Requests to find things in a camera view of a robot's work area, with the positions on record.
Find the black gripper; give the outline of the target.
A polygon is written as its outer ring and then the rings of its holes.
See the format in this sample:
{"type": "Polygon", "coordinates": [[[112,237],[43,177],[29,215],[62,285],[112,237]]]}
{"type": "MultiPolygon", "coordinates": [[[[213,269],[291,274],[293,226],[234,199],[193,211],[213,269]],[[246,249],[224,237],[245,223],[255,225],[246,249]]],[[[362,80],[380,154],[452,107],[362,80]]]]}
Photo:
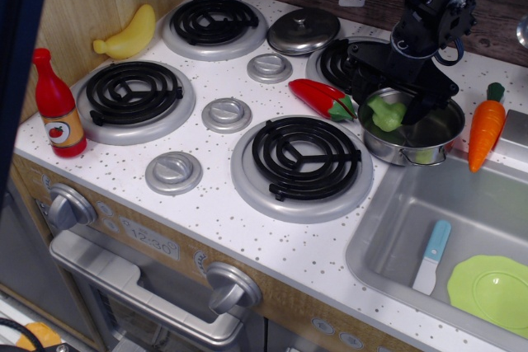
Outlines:
{"type": "Polygon", "coordinates": [[[459,86],[432,59],[408,57],[391,42],[356,42],[349,45],[347,54],[353,100],[361,105],[383,87],[408,94],[411,101],[403,125],[416,124],[431,110],[445,106],[459,92],[459,86]]]}

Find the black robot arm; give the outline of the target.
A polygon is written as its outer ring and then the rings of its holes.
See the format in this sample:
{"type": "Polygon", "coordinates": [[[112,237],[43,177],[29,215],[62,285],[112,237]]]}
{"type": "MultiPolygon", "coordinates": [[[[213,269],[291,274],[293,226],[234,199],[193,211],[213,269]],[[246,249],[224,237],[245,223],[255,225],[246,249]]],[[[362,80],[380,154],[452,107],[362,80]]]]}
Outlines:
{"type": "Polygon", "coordinates": [[[405,92],[411,97],[405,125],[445,108],[459,87],[439,67],[462,59],[462,39],[476,24],[475,7],[476,0],[404,0],[403,14],[388,43],[367,40],[348,46],[356,101],[364,103],[381,87],[405,92]]]}

